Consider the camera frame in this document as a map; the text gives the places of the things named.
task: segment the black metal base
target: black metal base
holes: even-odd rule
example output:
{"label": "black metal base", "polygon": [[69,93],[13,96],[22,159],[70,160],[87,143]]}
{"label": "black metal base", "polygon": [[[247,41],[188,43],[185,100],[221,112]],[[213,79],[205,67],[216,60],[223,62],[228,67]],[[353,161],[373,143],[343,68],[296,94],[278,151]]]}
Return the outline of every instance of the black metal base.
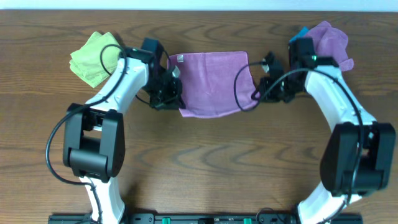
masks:
{"label": "black metal base", "polygon": [[[86,215],[51,215],[48,224],[75,224],[87,220]],[[289,213],[262,213],[255,215],[154,215],[135,213],[128,215],[121,224],[299,224],[296,216]],[[363,224],[361,215],[341,214],[332,224]]]}

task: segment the white background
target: white background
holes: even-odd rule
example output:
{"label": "white background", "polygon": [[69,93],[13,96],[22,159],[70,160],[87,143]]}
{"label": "white background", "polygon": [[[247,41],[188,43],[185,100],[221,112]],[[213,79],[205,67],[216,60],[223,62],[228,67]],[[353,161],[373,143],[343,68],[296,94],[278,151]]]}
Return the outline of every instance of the white background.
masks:
{"label": "white background", "polygon": [[0,9],[398,12],[398,0],[0,0]]}

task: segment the purple cloth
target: purple cloth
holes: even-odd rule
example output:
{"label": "purple cloth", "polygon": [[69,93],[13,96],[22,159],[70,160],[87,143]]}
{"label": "purple cloth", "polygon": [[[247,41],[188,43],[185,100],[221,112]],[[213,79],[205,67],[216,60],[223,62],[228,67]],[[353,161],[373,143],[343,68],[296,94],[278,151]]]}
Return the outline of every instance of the purple cloth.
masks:
{"label": "purple cloth", "polygon": [[[240,111],[233,87],[236,73],[248,64],[246,52],[178,54],[170,59],[181,71],[181,97],[186,109],[180,112],[184,118],[219,118]],[[236,83],[243,108],[256,104],[251,99],[255,89],[249,68],[244,69]]]}
{"label": "purple cloth", "polygon": [[346,53],[348,36],[343,31],[333,28],[327,21],[310,29],[304,37],[312,37],[315,53],[319,56],[332,56],[341,71],[354,68],[354,60],[348,58]]}

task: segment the wooden table surface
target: wooden table surface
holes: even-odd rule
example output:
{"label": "wooden table surface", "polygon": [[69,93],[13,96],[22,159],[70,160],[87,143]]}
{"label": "wooden table surface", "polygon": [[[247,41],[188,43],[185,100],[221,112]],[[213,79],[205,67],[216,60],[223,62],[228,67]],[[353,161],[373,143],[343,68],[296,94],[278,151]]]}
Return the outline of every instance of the wooden table surface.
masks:
{"label": "wooden table surface", "polygon": [[[135,47],[153,37],[170,54],[245,50],[253,62],[272,50],[287,69],[288,40],[325,20],[349,37],[355,67],[344,77],[357,99],[378,121],[398,127],[398,14],[0,11],[0,223],[45,223],[52,213],[91,210],[83,187],[51,176],[44,149],[69,104],[99,90],[69,69],[70,53],[94,31]],[[255,80],[262,75],[251,71]],[[305,95],[220,119],[182,118],[137,101],[124,122],[121,194],[128,207],[159,213],[289,210],[319,183],[330,137],[318,105]],[[61,175],[77,180],[62,165],[62,146],[63,128],[50,157]],[[397,188],[393,165],[387,190],[347,211],[361,212],[365,223],[397,222]]]}

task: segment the green cloth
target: green cloth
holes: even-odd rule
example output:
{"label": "green cloth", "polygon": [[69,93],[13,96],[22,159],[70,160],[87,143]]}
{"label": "green cloth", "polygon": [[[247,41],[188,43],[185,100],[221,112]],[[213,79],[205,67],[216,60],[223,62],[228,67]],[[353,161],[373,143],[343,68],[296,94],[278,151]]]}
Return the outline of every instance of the green cloth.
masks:
{"label": "green cloth", "polygon": [[[93,88],[109,77],[100,62],[101,50],[108,44],[119,45],[111,33],[101,35],[94,32],[80,50],[70,54],[70,70]],[[110,73],[118,65],[119,53],[120,50],[116,47],[108,47],[103,53],[104,66]]]}

